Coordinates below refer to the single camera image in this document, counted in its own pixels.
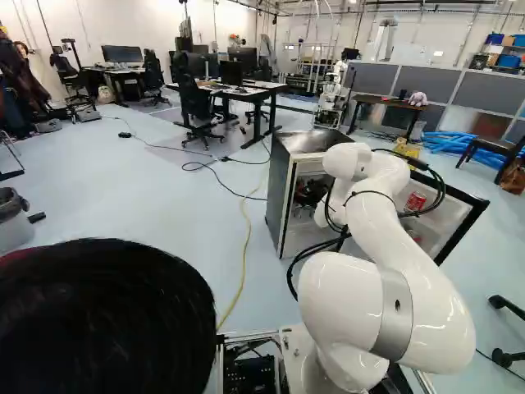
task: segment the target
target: gray cubicle partition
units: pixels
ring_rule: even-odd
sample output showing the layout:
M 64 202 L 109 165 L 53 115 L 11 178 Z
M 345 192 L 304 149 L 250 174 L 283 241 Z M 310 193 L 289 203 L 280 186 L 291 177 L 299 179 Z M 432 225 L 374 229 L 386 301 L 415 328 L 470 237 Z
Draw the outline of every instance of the gray cubicle partition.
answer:
M 402 66 L 393 95 L 398 95 L 402 89 L 420 91 L 425 92 L 429 101 L 447 104 L 460 75 L 460 70 Z
M 425 92 L 430 105 L 420 119 L 427 122 L 426 131 L 440 130 L 447 109 L 460 106 L 465 112 L 477 111 L 508 119 L 505 132 L 499 135 L 501 138 L 516 141 L 525 135 L 525 119 L 522 118 L 525 117 L 525 76 L 380 62 L 356 61 L 352 66 L 357 71 L 353 94 L 396 97 L 402 89 L 408 94 Z M 345 86 L 350 83 L 351 73 L 348 73 Z
M 453 104 L 513 116 L 525 99 L 525 80 L 491 73 L 466 72 Z

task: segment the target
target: gray bin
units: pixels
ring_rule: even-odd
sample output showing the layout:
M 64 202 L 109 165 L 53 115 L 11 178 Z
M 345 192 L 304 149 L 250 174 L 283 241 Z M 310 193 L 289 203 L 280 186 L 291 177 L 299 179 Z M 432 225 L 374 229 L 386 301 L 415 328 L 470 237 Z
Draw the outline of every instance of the gray bin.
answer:
M 15 189 L 0 188 L 0 255 L 30 241 L 34 228 L 25 212 L 29 204 Z

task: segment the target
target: blue storage bin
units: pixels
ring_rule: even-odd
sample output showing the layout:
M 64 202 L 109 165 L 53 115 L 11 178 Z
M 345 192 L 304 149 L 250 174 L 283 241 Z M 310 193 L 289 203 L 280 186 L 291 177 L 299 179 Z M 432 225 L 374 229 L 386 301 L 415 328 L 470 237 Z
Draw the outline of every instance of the blue storage bin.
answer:
M 504 37 L 505 37 L 505 34 L 497 34 L 497 33 L 489 34 L 486 37 L 485 44 L 501 45 Z
M 514 55 L 500 55 L 498 57 L 498 66 L 518 68 L 521 59 L 518 56 Z
M 514 38 L 514 47 L 525 47 L 525 34 L 515 34 Z

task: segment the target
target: white robotic arm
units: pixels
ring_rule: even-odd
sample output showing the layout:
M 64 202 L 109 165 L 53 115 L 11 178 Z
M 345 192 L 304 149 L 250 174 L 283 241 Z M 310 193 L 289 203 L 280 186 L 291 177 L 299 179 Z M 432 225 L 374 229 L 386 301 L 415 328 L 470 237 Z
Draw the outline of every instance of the white robotic arm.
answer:
M 323 166 L 336 179 L 331 219 L 375 262 L 321 252 L 300 273 L 301 314 L 328 377 L 361 392 L 383 378 L 387 360 L 429 373 L 463 369 L 476 342 L 467 306 L 403 229 L 391 199 L 409 182 L 407 163 L 365 144 L 338 144 Z M 327 225 L 324 203 L 315 220 Z

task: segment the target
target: stuffed toy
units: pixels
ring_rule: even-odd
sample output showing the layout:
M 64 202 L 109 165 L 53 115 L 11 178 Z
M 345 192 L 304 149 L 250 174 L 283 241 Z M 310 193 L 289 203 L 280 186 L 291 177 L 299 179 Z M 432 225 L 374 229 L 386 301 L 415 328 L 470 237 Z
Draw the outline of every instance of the stuffed toy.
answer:
M 428 105 L 427 95 L 423 92 L 415 92 L 409 98 L 409 104 L 421 107 L 422 105 Z

